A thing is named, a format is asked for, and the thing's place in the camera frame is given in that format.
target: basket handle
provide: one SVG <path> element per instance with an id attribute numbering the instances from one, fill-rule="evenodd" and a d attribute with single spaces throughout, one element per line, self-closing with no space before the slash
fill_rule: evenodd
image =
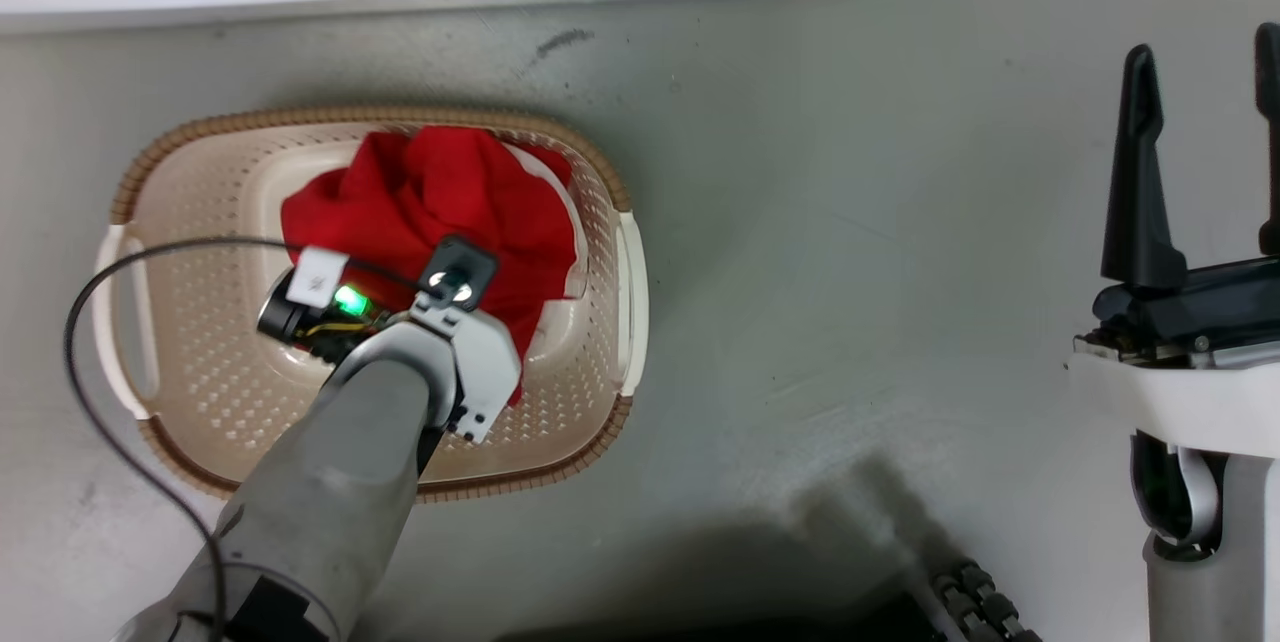
<path id="1" fill-rule="evenodd" d="M 101 272 L 123 254 L 142 249 L 140 242 L 128 237 L 123 224 L 111 224 L 106 229 L 102 244 L 97 249 L 95 272 Z M 138 335 L 142 338 L 142 368 L 147 376 L 146 390 L 156 390 L 160 382 L 160 364 L 156 357 L 155 326 L 151 318 L 151 297 L 147 294 L 146 267 L 136 265 L 133 269 L 133 292 L 136 292 L 136 308 L 138 313 Z M 102 363 L 102 372 L 106 382 L 120 400 L 125 409 L 133 413 L 137 419 L 150 419 L 151 413 L 143 405 L 148 398 L 142 395 L 140 388 L 129 377 L 128 370 L 120 359 L 120 340 L 115 330 L 115 281 L 105 279 L 102 285 L 93 292 L 93 345 L 97 347 L 97 358 Z"/>
<path id="2" fill-rule="evenodd" d="M 618 214 L 614 231 L 618 260 L 618 363 L 622 396 L 635 395 L 649 352 L 649 272 L 644 262 L 640 226 L 631 212 Z"/>

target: gray surface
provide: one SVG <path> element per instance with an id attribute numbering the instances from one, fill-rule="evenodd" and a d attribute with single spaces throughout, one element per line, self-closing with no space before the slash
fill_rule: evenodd
<path id="1" fill-rule="evenodd" d="M 685 0 L 0 41 L 5 634 L 102 638 L 197 546 L 58 363 L 133 151 L 215 113 L 444 100 L 553 113 L 607 150 L 645 231 L 649 370 L 586 473 L 416 509 L 361 639 L 840 605 L 940 529 L 1046 639 L 1142 638 L 1125 431 L 1061 370 L 1100 283 L 1119 73 L 1155 46 L 1189 262 L 1253 254 L 1267 17 L 1276 0 Z M 594 37 L 539 58 L 575 28 Z"/>

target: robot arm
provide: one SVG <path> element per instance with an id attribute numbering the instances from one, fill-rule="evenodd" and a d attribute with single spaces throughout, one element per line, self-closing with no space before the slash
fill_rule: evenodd
<path id="1" fill-rule="evenodd" d="M 225 638 L 337 642 L 351 634 L 436 442 L 447 432 L 483 440 L 518 382 L 507 329 L 475 309 L 494 267 L 466 242 L 442 246 L 424 272 L 433 294 L 420 292 L 407 315 L 343 350 L 307 414 L 227 503 L 215 528 L 227 579 Z M 325 309 L 289 299 L 292 279 L 278 283 L 259 327 L 297 341 L 298 322 Z M 324 354 L 334 356 L 334 347 Z M 173 592 L 115 639 L 205 642 L 214 593 L 201 551 Z"/>
<path id="2" fill-rule="evenodd" d="M 1152 642 L 1280 638 L 1280 27 L 1257 33 L 1257 105 L 1271 123 L 1272 217 L 1262 258 L 1188 269 L 1170 242 L 1156 160 L 1155 59 L 1125 63 L 1100 327 L 1075 340 L 1076 396 L 1137 432 L 1130 474 L 1151 527 Z"/>

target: gray robot arm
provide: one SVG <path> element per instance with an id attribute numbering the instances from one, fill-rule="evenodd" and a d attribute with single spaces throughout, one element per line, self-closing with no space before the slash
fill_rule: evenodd
<path id="1" fill-rule="evenodd" d="M 453 304 L 462 283 L 438 281 L 443 294 L 420 292 L 399 322 L 340 361 L 224 506 L 215 535 L 225 638 L 346 639 L 387 569 L 435 442 L 447 431 L 483 437 L 515 391 L 520 359 L 507 329 L 474 309 L 474 288 L 466 309 Z M 205 642 L 214 601 L 206 550 L 114 639 Z"/>

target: brown basket rim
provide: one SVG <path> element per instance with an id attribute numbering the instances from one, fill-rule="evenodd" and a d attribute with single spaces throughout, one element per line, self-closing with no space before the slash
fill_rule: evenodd
<path id="1" fill-rule="evenodd" d="M 493 110 L 449 106 L 353 105 L 224 114 L 180 124 L 166 132 L 165 136 L 157 137 L 133 159 L 133 164 L 129 165 L 116 188 L 115 200 L 111 203 L 110 224 L 132 221 L 134 205 L 137 205 L 138 194 L 147 176 L 151 176 L 151 171 L 155 171 L 155 168 L 159 168 L 166 156 L 183 145 L 191 145 L 191 142 L 205 139 L 205 137 L 228 136 L 228 133 L 244 130 L 266 130 L 270 127 L 352 121 L 447 124 L 448 127 L 481 127 L 486 130 L 535 132 L 540 136 L 549 136 L 577 151 L 595 169 L 600 180 L 604 182 L 604 187 L 609 191 L 613 208 L 621 214 L 631 212 L 631 197 L 627 194 L 626 187 L 622 185 L 613 165 L 604 159 L 604 153 L 600 153 L 600 150 L 591 145 L 586 137 L 554 121 L 554 119 L 525 113 L 494 113 Z M 599 432 L 563 460 L 508 474 L 489 474 L 488 477 L 448 482 L 421 482 L 417 486 L 417 503 L 489 497 L 562 482 L 586 469 L 594 460 L 600 459 L 604 450 L 609 449 L 631 414 L 631 396 L 618 395 L 613 400 L 609 417 Z M 239 483 L 220 477 L 220 474 L 212 474 L 202 466 L 193 463 L 165 431 L 160 416 L 138 419 L 138 428 L 142 439 L 147 446 L 151 446 L 160 462 L 177 477 L 191 483 L 192 487 L 224 500 L 239 487 Z"/>
<path id="2" fill-rule="evenodd" d="M 536 132 L 552 137 L 577 151 L 595 169 L 609 200 L 618 212 L 631 212 L 631 196 L 613 165 L 591 141 L 571 130 L 564 124 L 544 116 L 525 113 L 489 113 L 449 106 L 317 106 L 308 109 L 264 110 L 264 113 L 224 114 L 187 121 L 157 137 L 142 153 L 133 159 L 124 173 L 111 203 L 111 224 L 128 224 L 133 219 L 133 205 L 151 171 L 183 145 L 232 132 L 266 130 L 269 127 L 297 127 L 298 124 L 340 124 L 352 121 L 439 124 L 439 127 L 483 127 L 486 130 Z"/>

